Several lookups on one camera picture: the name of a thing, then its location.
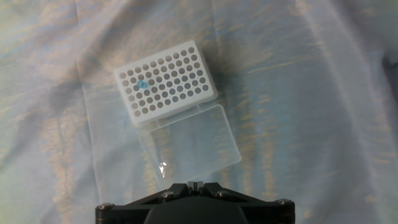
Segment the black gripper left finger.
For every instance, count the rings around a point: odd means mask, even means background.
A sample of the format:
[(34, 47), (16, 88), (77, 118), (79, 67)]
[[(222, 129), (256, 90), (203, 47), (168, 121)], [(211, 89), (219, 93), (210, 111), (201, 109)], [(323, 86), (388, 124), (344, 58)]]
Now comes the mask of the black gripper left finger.
[(149, 212), (158, 205), (192, 196), (195, 182), (172, 184), (168, 189), (136, 200), (126, 205), (105, 202), (95, 208), (95, 223), (144, 223)]

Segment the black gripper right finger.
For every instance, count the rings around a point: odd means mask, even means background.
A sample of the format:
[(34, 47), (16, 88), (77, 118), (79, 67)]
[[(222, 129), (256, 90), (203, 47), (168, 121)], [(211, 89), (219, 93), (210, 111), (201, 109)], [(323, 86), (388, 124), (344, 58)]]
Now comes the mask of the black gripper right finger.
[(195, 182), (195, 193), (237, 205), (249, 223), (295, 223), (295, 203), (287, 198), (275, 201), (263, 201), (231, 189), (217, 182)]

